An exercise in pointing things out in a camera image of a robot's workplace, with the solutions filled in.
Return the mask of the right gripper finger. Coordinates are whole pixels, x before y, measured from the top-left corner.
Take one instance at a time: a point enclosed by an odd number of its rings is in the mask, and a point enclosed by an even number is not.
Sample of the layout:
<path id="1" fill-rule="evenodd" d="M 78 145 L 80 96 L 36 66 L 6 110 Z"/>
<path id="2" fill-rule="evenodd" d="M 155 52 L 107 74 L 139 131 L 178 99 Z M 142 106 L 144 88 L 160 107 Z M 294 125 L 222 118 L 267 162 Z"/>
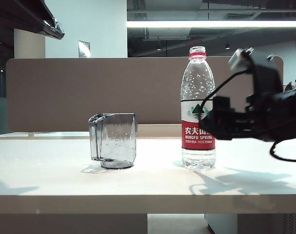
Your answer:
<path id="1" fill-rule="evenodd" d="M 198 115 L 199 127 L 219 140 L 232 140 L 235 112 L 212 110 Z"/>
<path id="2" fill-rule="evenodd" d="M 234 112 L 235 109 L 230 105 L 230 98 L 223 96 L 216 96 L 213 98 L 213 110 L 214 111 L 230 111 Z"/>

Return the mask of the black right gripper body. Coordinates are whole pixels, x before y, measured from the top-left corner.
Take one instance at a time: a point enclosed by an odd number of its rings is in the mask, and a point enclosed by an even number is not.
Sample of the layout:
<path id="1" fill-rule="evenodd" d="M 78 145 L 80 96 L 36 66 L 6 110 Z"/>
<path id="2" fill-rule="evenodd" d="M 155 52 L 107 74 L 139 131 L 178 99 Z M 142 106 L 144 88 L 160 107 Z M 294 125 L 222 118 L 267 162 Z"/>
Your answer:
<path id="1" fill-rule="evenodd" d="M 283 141 L 289 138 L 289 92 L 255 94 L 235 120 L 234 138 Z"/>

